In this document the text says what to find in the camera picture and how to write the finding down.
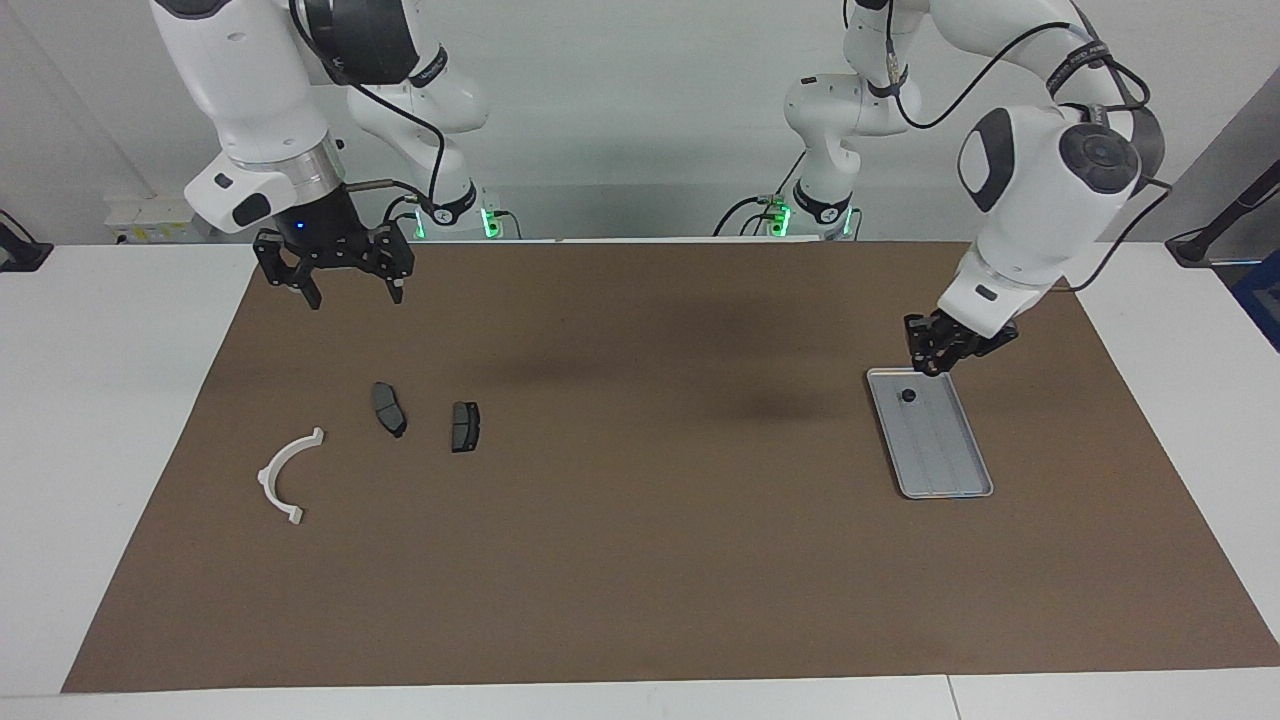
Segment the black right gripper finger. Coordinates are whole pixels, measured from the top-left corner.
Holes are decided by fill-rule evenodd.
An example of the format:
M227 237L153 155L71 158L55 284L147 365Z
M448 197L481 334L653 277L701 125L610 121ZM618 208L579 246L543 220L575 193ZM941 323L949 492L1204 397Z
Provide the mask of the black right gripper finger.
M393 304L402 304L404 282L413 274L415 255L397 224L380 224L367 231L365 270L384 281Z
M285 237L279 231L259 231L255 236L253 251L266 282L294 291L311 310L319 310L323 296L312 278L314 259L302 256L294 265L291 265L285 261Z

